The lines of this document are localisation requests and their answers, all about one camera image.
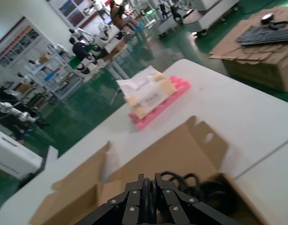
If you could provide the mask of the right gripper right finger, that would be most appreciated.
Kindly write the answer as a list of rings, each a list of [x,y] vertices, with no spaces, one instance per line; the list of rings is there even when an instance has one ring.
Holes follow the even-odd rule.
[[[173,225],[239,225],[228,216],[236,201],[225,184],[201,182],[194,173],[185,176],[173,172],[155,174],[156,208],[164,213],[166,223]]]

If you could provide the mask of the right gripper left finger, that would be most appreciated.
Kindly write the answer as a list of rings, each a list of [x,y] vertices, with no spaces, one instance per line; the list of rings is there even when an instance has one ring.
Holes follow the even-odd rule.
[[[141,190],[144,175],[139,174],[138,180],[126,184],[125,190],[103,203],[97,210],[92,211],[76,222],[77,225],[124,225],[124,218],[132,225],[138,223]]]

